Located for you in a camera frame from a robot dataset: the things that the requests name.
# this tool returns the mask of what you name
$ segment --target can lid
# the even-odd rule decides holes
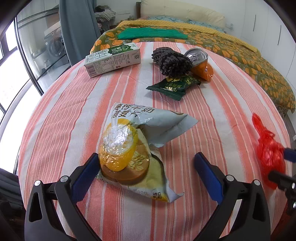
[[[208,59],[208,54],[201,48],[189,49],[185,54],[191,61],[193,66],[197,66]]]

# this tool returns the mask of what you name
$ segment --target cream padded headboard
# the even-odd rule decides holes
[[[168,15],[183,21],[187,18],[225,28],[224,16],[209,8],[171,0],[142,0],[141,17]]]

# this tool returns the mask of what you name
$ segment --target round table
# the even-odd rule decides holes
[[[193,168],[195,153],[202,151],[224,174],[238,181],[261,180],[254,146],[258,134],[252,125],[257,113],[276,140],[289,147],[284,122],[263,89],[241,69],[208,50],[214,70],[209,83],[193,86],[181,101],[174,101],[147,86],[161,81],[151,59],[158,47],[185,53],[194,47],[170,42],[137,43],[141,64],[89,78],[84,60],[66,71],[42,96],[24,132],[19,157],[19,180],[25,206],[35,180],[56,182],[98,151],[102,131],[115,102],[188,113],[199,122],[160,148],[170,187],[185,195],[173,203],[154,201],[95,179],[78,207],[101,239],[193,240],[216,208]],[[291,175],[292,165],[286,163]],[[271,229],[277,225],[286,199],[284,192],[263,184]],[[239,206],[226,226],[226,235]],[[66,233],[72,234],[61,209],[57,213]]]

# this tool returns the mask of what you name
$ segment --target blue floral pillow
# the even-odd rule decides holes
[[[207,27],[207,28],[212,28],[215,29],[221,33],[224,33],[223,29],[217,26],[214,26],[210,23],[205,23],[205,22],[200,22],[200,21],[192,21],[190,19],[188,19],[188,23],[194,24],[194,25],[199,25],[199,26],[203,26],[203,27]]]
[[[185,23],[184,21],[168,16],[168,15],[161,15],[161,16],[157,16],[157,17],[150,17],[148,18],[149,20],[164,20],[164,21],[169,21],[169,22],[173,22],[173,23]]]

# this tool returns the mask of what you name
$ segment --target red plastic bag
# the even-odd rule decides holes
[[[277,185],[268,180],[268,174],[272,170],[285,173],[284,147],[275,141],[275,134],[263,126],[260,117],[255,113],[253,113],[252,122],[260,137],[256,154],[261,161],[263,181],[272,189],[276,189]]]

